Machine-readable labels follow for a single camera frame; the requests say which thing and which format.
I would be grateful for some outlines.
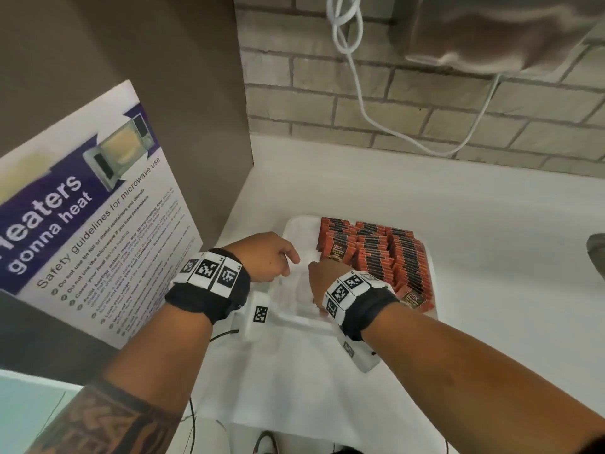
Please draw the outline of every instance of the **microwave image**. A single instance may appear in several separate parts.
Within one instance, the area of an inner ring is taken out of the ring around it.
[[[153,137],[139,114],[82,156],[106,189],[111,191],[137,160],[147,156],[147,150],[153,144]]]

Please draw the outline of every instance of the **hand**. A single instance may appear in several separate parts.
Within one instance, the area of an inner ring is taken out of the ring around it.
[[[309,263],[308,280],[311,283],[313,302],[320,308],[320,313],[323,317],[328,316],[328,311],[321,305],[324,294],[337,278],[348,273],[351,269],[351,266],[329,258],[322,259],[319,263],[315,261]]]
[[[301,259],[291,242],[274,232],[261,232],[224,247],[244,265],[252,282],[272,282],[278,275],[290,275],[288,258],[297,265]]]

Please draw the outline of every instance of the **stack of packets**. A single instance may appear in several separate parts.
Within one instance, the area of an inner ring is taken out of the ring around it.
[[[389,283],[397,298],[421,313],[435,308],[424,245],[412,231],[338,218],[321,219],[317,250]]]

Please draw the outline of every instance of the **white painted brick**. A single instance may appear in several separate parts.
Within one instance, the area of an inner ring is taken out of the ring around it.
[[[605,178],[605,163],[552,157],[544,163],[542,170],[565,174]]]
[[[365,102],[366,113],[374,121],[397,132],[418,134],[428,110],[397,103]],[[335,126],[359,129],[375,129],[369,124],[359,110],[357,100],[339,98]]]
[[[248,114],[273,120],[330,124],[334,97],[280,90],[246,88]]]
[[[241,51],[244,83],[290,86],[290,63],[287,57]]]
[[[357,73],[365,97],[384,96],[389,68],[358,65]],[[294,59],[294,87],[357,95],[349,64],[327,60]]]
[[[605,105],[601,107],[592,117],[588,120],[589,124],[596,124],[598,126],[605,126]]]
[[[389,90],[389,98],[424,105],[479,109],[488,90],[487,80],[397,70]]]
[[[252,6],[269,6],[270,8],[291,8],[292,0],[233,0],[235,3],[243,3]]]
[[[343,131],[316,126],[292,126],[292,137],[312,142],[369,146],[372,134],[367,132]]]
[[[605,39],[605,19],[596,24],[596,26],[588,33],[587,38],[591,40]]]
[[[428,149],[432,149],[433,151],[438,152],[451,151],[456,148],[455,143],[428,142],[426,140],[421,140],[420,143],[422,143]],[[413,143],[406,142],[405,140],[402,140],[399,137],[387,136],[382,134],[378,134],[376,136],[373,148],[427,155],[426,152],[422,151]]]
[[[353,52],[356,60],[371,60],[384,63],[396,63],[398,65],[409,64],[403,55],[399,55],[391,45],[387,36],[388,25],[380,23],[364,23],[364,37],[359,48]],[[357,24],[351,24],[349,29],[349,44],[357,37]]]
[[[484,162],[498,166],[524,167],[537,169],[546,156],[540,154],[517,153],[507,150],[495,150],[465,146],[456,155],[456,159],[462,161]]]
[[[543,73],[539,75],[527,75],[524,73],[517,73],[512,76],[523,78],[532,81],[538,81],[542,83],[558,83],[563,78],[565,72],[569,69],[571,64],[578,58],[578,56],[586,50],[588,46],[586,45],[577,45],[574,47],[566,59],[563,61],[556,70],[551,71],[550,73]]]
[[[477,115],[457,111],[435,110],[428,120],[423,135],[442,140],[461,142]],[[471,143],[506,147],[525,124],[524,121],[484,115],[471,137]]]
[[[582,121],[602,94],[521,83],[501,83],[488,111],[561,121]]]
[[[290,135],[290,123],[248,118],[248,127],[250,128],[251,134],[282,137]]]
[[[563,82],[605,88],[605,48],[588,51]]]
[[[261,51],[340,56],[325,19],[301,15],[237,11],[239,45]]]
[[[605,155],[605,131],[532,122],[511,148],[599,159]]]
[[[393,4],[395,0],[361,0],[360,9],[364,17],[379,17],[382,19],[390,19],[393,15]],[[351,6],[345,0],[342,12]],[[303,11],[315,11],[325,13],[326,0],[297,0],[297,8]]]

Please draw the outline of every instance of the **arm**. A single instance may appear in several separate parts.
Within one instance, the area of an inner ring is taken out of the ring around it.
[[[350,269],[329,259],[312,263],[315,303]],[[361,336],[462,454],[572,454],[605,434],[601,416],[539,375],[400,303],[382,307]]]
[[[292,245],[272,232],[250,236],[224,250],[242,263],[252,282],[288,275],[286,255],[294,263],[300,260]],[[199,311],[164,304],[27,452],[165,453],[191,395],[213,322],[220,319],[214,311]]]

